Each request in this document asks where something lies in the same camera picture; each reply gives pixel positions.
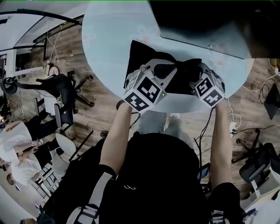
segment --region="white t-shirt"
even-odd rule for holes
[[[17,160],[14,146],[31,142],[31,135],[23,122],[20,122],[12,130],[5,129],[0,134],[0,157],[6,162]]]
[[[12,161],[10,167],[14,179],[25,186],[31,184],[31,178],[42,170],[38,159],[33,153],[22,162],[18,159]]]

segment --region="black sleeve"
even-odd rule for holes
[[[66,223],[74,209],[88,204],[97,182],[104,173],[112,176],[108,181],[108,187],[106,185],[104,191],[106,192],[110,190],[110,186],[116,179],[115,172],[109,166],[88,164],[86,169],[84,164],[77,162],[75,166],[68,168],[60,186],[54,193],[55,197],[50,198],[53,203],[48,211],[56,223]]]
[[[210,195],[208,205],[211,211],[210,220],[220,220],[218,224],[227,223],[223,222],[225,219],[230,224],[243,223],[240,192],[232,183],[218,185]]]

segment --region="black pants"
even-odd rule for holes
[[[54,139],[52,142],[47,142],[38,147],[38,150],[34,153],[34,155],[38,159],[38,162],[42,169],[47,165],[48,162],[52,160],[50,151],[55,150],[58,147],[59,145],[56,139]],[[64,151],[61,148],[58,148],[56,152],[58,155],[61,155]]]
[[[55,119],[41,124],[42,120],[45,119],[47,115],[48,113],[45,110],[42,110],[39,116],[36,115],[30,121],[25,123],[25,126],[31,135],[32,141],[42,139],[56,131],[57,125]]]

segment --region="man in white shirt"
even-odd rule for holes
[[[54,140],[53,142],[47,142],[38,148],[34,147],[19,155],[18,159],[12,161],[10,165],[11,173],[7,175],[9,184],[14,185],[16,182],[19,182],[27,186],[36,181],[40,175],[40,171],[52,159],[50,150],[54,150],[57,147],[58,144]],[[63,153],[61,149],[56,152],[58,155]]]
[[[41,124],[47,115],[43,110],[26,123],[15,121],[7,124],[0,134],[0,157],[6,162],[17,160],[17,153],[38,146],[39,139],[54,133],[57,129],[55,119]]]

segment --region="wooden floor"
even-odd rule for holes
[[[54,43],[57,35],[50,38],[50,41]],[[50,57],[52,46],[50,43],[47,45],[47,56]],[[88,101],[95,103],[93,108],[86,107],[79,102],[76,102],[78,113],[74,115],[74,125],[67,131],[67,135],[72,138],[76,137],[75,143],[78,145],[87,136],[87,134],[93,130],[94,133],[90,139],[86,142],[82,150],[87,150],[90,146],[95,145],[100,140],[100,132],[103,130],[109,130],[116,114],[116,103],[120,100],[110,90],[108,90],[95,76],[94,71],[91,70],[87,63],[87,59],[84,55],[82,40],[81,40],[81,26],[75,26],[66,31],[61,32],[60,37],[56,43],[56,50],[59,57],[56,58],[55,51],[52,54],[52,63],[57,65],[60,72],[67,74],[67,71],[74,70],[75,78],[77,80],[84,79],[87,75],[93,75],[93,81],[87,81],[81,89],[81,96],[85,97]],[[31,61],[26,67],[45,66],[46,62],[42,60],[42,50],[37,49],[31,54]],[[262,86],[265,79],[273,74],[270,68],[268,59],[256,59],[252,68],[252,71],[244,84],[249,89],[258,89]],[[36,78],[44,78],[44,71],[34,72],[27,74],[25,78],[21,78],[20,82],[23,83],[35,83]],[[272,81],[268,81],[269,87],[272,85]],[[267,88],[264,89],[264,95],[267,95]],[[35,115],[33,99],[39,95],[34,90],[20,90],[16,94],[9,96],[10,107],[13,111],[15,119],[30,119]],[[263,128],[269,125],[280,126],[280,114],[278,113],[273,120],[270,120],[265,107],[259,101],[259,92],[249,92],[244,88],[240,88],[233,96],[230,97],[230,103],[232,105],[234,113],[241,115],[241,126],[239,130],[246,128]],[[205,126],[210,111],[185,113],[180,114],[182,119],[182,128],[193,139],[198,137],[202,128]],[[234,120],[239,125],[240,119],[238,116],[234,116]],[[214,125],[214,112],[210,120],[209,126],[206,130],[208,133]],[[240,157],[244,152],[244,148],[236,144],[236,139],[240,138],[248,146],[251,146],[256,134],[254,130],[244,131],[232,138],[233,144],[233,158]],[[264,131],[261,131],[259,141],[261,143],[271,142],[277,152],[280,151],[280,129],[271,127]],[[51,140],[54,136],[47,137],[46,140]],[[211,147],[211,137],[207,136],[203,139],[202,151]],[[203,164],[210,160],[210,150],[206,151],[202,155]],[[241,197],[245,197],[250,189],[250,184],[246,184],[239,175],[239,169],[245,163],[241,161],[232,165],[232,174],[234,184],[240,189]]]

